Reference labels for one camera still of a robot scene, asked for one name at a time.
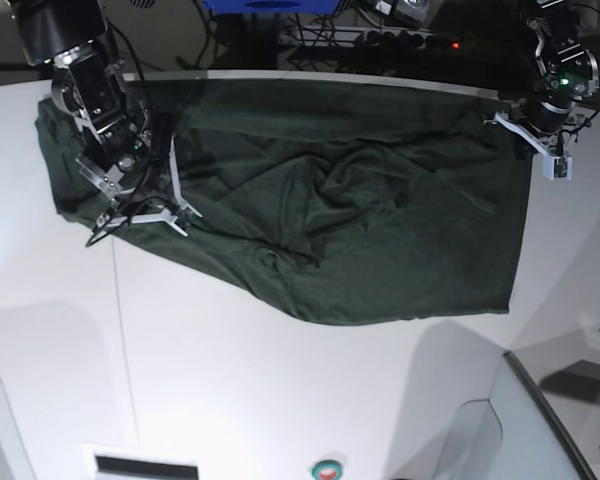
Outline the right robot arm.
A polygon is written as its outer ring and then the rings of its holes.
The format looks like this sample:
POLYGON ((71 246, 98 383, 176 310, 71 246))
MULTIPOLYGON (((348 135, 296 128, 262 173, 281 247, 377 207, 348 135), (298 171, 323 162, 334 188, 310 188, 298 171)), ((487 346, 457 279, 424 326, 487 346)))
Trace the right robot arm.
POLYGON ((124 79, 114 35, 97 1, 8 4, 32 66, 53 67, 51 98, 80 125, 80 174, 107 199, 92 238, 126 225, 164 223, 179 234, 190 204, 174 158, 174 120, 145 88, 124 79))

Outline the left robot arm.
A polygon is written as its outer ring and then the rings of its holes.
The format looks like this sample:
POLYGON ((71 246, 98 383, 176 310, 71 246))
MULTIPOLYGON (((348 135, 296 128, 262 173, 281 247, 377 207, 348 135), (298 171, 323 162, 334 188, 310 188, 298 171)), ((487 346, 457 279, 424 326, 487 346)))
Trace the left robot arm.
POLYGON ((521 23, 530 30, 523 42, 534 78, 518 100, 518 121, 558 153, 564 136, 585 127, 572 113, 599 89, 599 64, 579 36, 579 15, 571 1, 519 1, 521 23))

